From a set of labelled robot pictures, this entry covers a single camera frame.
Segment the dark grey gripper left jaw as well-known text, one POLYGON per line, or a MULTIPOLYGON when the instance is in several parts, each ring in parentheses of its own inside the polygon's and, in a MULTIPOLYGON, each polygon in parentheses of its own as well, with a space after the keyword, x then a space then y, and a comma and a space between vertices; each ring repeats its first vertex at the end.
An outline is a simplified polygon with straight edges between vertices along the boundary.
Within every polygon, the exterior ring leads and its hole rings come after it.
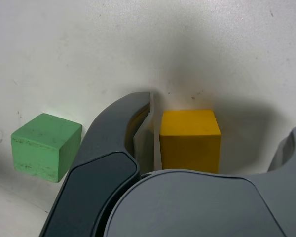
POLYGON ((43 237, 101 237, 121 196, 140 178, 133 138, 150 112, 150 93, 130 93, 87 130, 41 230, 43 237))

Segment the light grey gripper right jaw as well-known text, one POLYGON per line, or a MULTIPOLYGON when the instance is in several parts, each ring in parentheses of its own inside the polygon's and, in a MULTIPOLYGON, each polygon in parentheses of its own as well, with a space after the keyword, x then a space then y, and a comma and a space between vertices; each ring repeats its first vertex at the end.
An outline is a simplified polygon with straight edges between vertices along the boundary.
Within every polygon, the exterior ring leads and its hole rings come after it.
POLYGON ((296 237, 296 128, 267 173, 152 172, 117 202, 106 237, 296 237))

